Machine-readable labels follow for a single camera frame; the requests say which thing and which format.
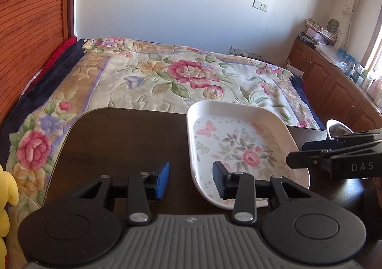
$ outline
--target cabinet handle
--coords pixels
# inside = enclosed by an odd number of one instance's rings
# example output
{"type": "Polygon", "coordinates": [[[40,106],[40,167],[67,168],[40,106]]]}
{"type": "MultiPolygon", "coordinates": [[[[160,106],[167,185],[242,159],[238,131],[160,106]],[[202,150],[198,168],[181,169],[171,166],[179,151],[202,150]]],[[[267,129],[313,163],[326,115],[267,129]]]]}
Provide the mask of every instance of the cabinet handle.
{"type": "Polygon", "coordinates": [[[358,113],[358,110],[356,110],[356,112],[354,113],[353,117],[351,118],[351,120],[353,120],[354,116],[358,113]]]}
{"type": "Polygon", "coordinates": [[[354,109],[354,105],[351,107],[351,109],[350,109],[350,111],[349,111],[349,113],[348,113],[348,116],[349,116],[349,114],[350,114],[350,112],[351,112],[352,109],[354,109]]]}

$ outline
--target yellow plush toy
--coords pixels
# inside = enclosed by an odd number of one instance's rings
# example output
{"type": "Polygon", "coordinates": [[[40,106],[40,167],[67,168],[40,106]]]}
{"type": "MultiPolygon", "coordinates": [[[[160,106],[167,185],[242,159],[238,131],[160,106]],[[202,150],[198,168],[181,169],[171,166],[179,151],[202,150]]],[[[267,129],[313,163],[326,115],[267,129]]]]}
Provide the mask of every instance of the yellow plush toy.
{"type": "MultiPolygon", "coordinates": [[[[4,209],[7,202],[15,206],[19,202],[19,192],[16,181],[11,173],[3,171],[0,165],[0,237],[3,238],[9,231],[9,218],[4,209]]],[[[5,256],[5,243],[0,238],[0,269],[5,269],[5,256]]]]}

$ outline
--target gray ribbed pad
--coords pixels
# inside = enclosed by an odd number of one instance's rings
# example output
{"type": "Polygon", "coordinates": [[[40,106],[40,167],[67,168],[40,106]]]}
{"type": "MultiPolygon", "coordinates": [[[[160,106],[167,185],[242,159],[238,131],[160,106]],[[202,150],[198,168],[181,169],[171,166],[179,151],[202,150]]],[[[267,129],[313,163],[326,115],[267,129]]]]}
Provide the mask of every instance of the gray ribbed pad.
{"type": "MultiPolygon", "coordinates": [[[[31,263],[27,269],[42,269],[31,263]]],[[[131,228],[120,244],[83,269],[303,269],[270,251],[252,228],[224,215],[159,215],[151,225],[131,228]]],[[[323,268],[361,269],[354,261],[323,268]]]]}

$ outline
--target wall socket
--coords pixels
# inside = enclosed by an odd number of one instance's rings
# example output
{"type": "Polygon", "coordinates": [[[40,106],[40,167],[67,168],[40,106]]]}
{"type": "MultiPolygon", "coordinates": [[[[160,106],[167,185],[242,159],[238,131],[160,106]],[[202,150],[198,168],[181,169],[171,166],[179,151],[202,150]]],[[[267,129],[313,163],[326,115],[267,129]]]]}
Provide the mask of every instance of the wall socket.
{"type": "Polygon", "coordinates": [[[231,46],[230,53],[238,56],[239,55],[239,49],[231,46]]]}
{"type": "Polygon", "coordinates": [[[253,4],[252,4],[252,7],[255,7],[258,10],[262,10],[262,11],[267,11],[268,10],[268,6],[269,5],[267,5],[267,4],[263,3],[263,2],[257,1],[257,0],[254,0],[253,4]]]}
{"type": "Polygon", "coordinates": [[[230,48],[230,53],[233,55],[236,55],[236,56],[240,56],[240,55],[242,55],[244,57],[248,56],[249,58],[252,58],[252,59],[260,59],[262,57],[262,55],[260,55],[258,53],[247,51],[247,50],[240,49],[240,48],[235,48],[233,46],[231,46],[231,48],[230,48]]]}

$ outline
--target table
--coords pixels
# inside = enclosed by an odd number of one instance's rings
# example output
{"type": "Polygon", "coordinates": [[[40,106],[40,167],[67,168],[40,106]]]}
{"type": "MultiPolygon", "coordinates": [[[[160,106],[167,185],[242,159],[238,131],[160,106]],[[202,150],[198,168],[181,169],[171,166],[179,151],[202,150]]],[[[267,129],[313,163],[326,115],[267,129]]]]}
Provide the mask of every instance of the table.
{"type": "MultiPolygon", "coordinates": [[[[297,146],[326,139],[323,130],[288,127],[297,146]]],[[[151,201],[157,214],[226,214],[207,202],[190,175],[186,115],[129,109],[97,109],[83,115],[71,128],[48,187],[46,202],[99,175],[123,183],[140,171],[153,171],[170,162],[170,180],[161,201],[151,201]]],[[[310,170],[310,189],[362,217],[363,194],[370,180],[331,181],[326,172],[310,170]]],[[[114,212],[125,217],[126,200],[116,200],[114,212]]],[[[268,208],[258,209],[261,218],[268,208]]],[[[365,269],[380,269],[382,241],[368,239],[356,261],[365,269]]]]}

